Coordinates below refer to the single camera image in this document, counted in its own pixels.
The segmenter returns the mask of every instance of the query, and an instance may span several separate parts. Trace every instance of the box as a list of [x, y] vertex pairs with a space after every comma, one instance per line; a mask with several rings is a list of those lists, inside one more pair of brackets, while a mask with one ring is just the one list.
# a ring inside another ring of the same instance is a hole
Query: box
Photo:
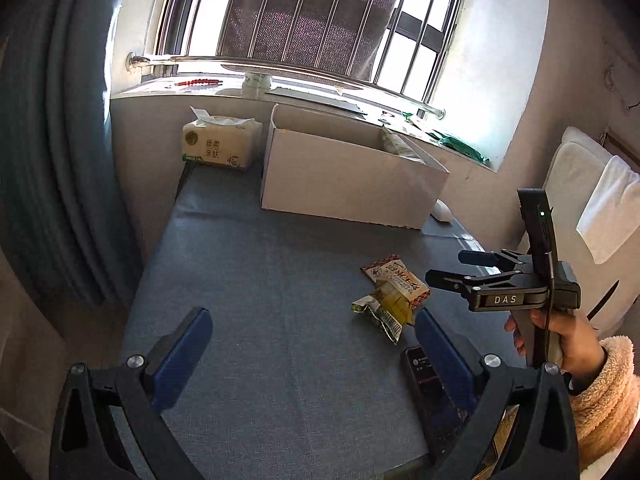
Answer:
[[182, 129], [182, 159], [246, 170], [257, 155], [262, 123], [191, 110], [197, 119]]
[[449, 171], [410, 138], [424, 164], [387, 153], [382, 128], [276, 105], [264, 158], [264, 209], [421, 229]]

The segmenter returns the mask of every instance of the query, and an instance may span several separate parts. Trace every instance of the white towel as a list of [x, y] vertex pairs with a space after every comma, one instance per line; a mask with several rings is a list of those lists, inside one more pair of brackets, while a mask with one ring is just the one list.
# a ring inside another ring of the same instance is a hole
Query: white towel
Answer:
[[580, 216], [576, 230], [596, 264], [606, 262], [640, 226], [640, 175], [612, 156]]

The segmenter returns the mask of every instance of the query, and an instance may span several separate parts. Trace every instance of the blue gripper pad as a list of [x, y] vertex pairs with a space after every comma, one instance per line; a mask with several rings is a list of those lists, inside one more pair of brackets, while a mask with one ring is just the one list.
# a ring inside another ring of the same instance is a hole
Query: blue gripper pad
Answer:
[[478, 397], [475, 394], [474, 375], [465, 360], [426, 308], [415, 315], [414, 327], [415, 336], [435, 368], [449, 399], [454, 406], [471, 415], [478, 405]]
[[175, 406], [182, 390], [209, 344], [213, 325], [208, 310], [202, 309], [184, 330], [153, 376], [151, 406], [163, 412]]

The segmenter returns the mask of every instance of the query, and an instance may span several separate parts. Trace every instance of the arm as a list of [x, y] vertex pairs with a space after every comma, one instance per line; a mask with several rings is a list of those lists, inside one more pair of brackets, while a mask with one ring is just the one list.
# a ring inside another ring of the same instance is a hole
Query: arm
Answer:
[[[546, 314], [530, 311], [534, 325], [544, 328]], [[513, 330], [513, 343], [526, 353], [524, 339], [510, 317], [505, 330]], [[572, 375], [571, 398], [580, 452], [580, 470], [605, 453], [624, 446], [636, 424], [640, 378], [634, 375], [631, 341], [624, 336], [601, 342], [586, 318], [552, 311], [549, 329], [558, 333], [564, 358], [562, 368]]]

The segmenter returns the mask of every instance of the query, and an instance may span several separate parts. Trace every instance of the sleeve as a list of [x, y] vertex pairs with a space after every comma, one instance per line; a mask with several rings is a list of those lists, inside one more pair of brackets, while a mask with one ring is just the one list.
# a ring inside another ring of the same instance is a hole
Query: sleeve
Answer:
[[580, 471], [605, 453], [621, 448], [636, 425], [640, 378], [634, 375], [634, 347], [625, 336], [600, 342], [607, 361], [593, 384], [571, 399], [580, 453]]

